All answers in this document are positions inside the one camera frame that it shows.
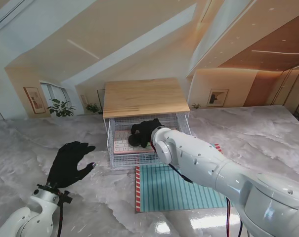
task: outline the wire basket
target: wire basket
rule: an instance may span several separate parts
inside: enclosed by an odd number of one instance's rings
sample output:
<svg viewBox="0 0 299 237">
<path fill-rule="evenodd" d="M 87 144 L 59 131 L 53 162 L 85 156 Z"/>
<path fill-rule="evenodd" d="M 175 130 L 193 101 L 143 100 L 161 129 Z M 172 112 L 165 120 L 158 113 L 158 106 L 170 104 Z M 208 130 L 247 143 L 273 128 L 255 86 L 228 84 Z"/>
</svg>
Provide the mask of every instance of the wire basket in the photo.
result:
<svg viewBox="0 0 299 237">
<path fill-rule="evenodd" d="M 111 118 L 109 121 L 108 141 L 107 147 L 110 154 L 110 166 L 136 166 L 149 165 L 160 163 L 159 158 L 155 152 L 148 153 L 132 153 L 115 155 L 114 154 L 114 134 L 116 131 L 130 130 L 133 124 L 141 123 L 143 121 L 159 119 L 159 122 L 169 128 L 177 129 L 180 132 L 191 135 L 188 124 L 189 113 L 165 114 L 155 116 L 139 116 L 126 118 Z"/>
</svg>

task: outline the framed picture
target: framed picture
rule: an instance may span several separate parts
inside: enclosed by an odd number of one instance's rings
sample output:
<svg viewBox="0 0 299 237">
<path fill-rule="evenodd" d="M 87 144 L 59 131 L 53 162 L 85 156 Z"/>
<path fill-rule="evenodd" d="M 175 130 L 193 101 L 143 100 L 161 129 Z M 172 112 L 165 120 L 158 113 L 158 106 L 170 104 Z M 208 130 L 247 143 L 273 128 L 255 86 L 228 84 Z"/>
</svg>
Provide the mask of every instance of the framed picture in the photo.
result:
<svg viewBox="0 0 299 237">
<path fill-rule="evenodd" d="M 81 96 L 81 99 L 82 99 L 82 102 L 84 104 L 87 104 L 88 103 L 88 100 L 86 99 L 86 97 L 84 95 L 80 95 Z"/>
<path fill-rule="evenodd" d="M 211 89 L 207 106 L 223 106 L 228 89 Z"/>
<path fill-rule="evenodd" d="M 39 90 L 35 87 L 23 87 L 23 88 L 32 105 L 34 114 L 45 113 L 46 112 L 45 106 L 40 96 Z"/>
</svg>

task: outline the marble floor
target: marble floor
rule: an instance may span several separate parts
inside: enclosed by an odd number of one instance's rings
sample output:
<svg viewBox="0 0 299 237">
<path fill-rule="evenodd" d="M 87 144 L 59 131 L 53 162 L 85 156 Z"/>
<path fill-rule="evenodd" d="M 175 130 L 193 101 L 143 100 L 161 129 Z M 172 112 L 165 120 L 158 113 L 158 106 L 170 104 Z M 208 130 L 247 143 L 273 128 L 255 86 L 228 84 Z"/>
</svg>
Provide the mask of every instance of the marble floor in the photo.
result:
<svg viewBox="0 0 299 237">
<path fill-rule="evenodd" d="M 255 171 L 283 174 L 299 181 L 299 123 L 282 106 L 197 110 L 189 125 L 197 137 L 221 145 L 224 155 Z M 133 169 L 110 169 L 102 116 L 41 118 L 0 122 L 0 226 L 44 184 L 58 148 L 73 141 L 96 150 L 97 167 L 67 188 L 62 236 L 68 237 L 223 237 L 226 209 L 135 213 Z M 59 212 L 53 216 L 55 231 Z M 239 217 L 232 209 L 231 236 Z"/>
</svg>

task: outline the blue striped mat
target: blue striped mat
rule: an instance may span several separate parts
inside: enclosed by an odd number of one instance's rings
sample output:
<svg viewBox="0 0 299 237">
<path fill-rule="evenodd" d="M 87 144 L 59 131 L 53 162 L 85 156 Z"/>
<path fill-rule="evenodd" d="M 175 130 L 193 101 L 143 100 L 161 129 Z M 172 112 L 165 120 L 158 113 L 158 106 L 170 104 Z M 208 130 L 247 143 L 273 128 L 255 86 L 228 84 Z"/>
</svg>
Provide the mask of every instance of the blue striped mat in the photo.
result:
<svg viewBox="0 0 299 237">
<path fill-rule="evenodd" d="M 225 196 L 184 181 L 165 164 L 136 167 L 136 181 L 138 212 L 227 207 Z"/>
</svg>

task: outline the black glove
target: black glove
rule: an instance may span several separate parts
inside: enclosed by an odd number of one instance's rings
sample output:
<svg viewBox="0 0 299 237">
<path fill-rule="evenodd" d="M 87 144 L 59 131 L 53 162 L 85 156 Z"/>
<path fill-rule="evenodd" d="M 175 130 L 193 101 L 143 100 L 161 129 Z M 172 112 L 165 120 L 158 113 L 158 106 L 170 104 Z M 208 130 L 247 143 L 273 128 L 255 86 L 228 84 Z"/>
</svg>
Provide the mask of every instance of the black glove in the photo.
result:
<svg viewBox="0 0 299 237">
<path fill-rule="evenodd" d="M 47 185 L 52 188 L 66 188 L 78 180 L 82 180 L 95 167 L 95 163 L 90 163 L 82 170 L 77 169 L 77 165 L 82 158 L 92 152 L 94 146 L 88 143 L 72 142 L 61 147 L 50 168 L 47 178 Z"/>
<path fill-rule="evenodd" d="M 129 136 L 128 143 L 133 147 L 141 145 L 145 148 L 147 143 L 150 142 L 151 133 L 160 126 L 162 125 L 157 118 L 151 121 L 134 124 L 130 130 L 132 135 Z"/>
</svg>

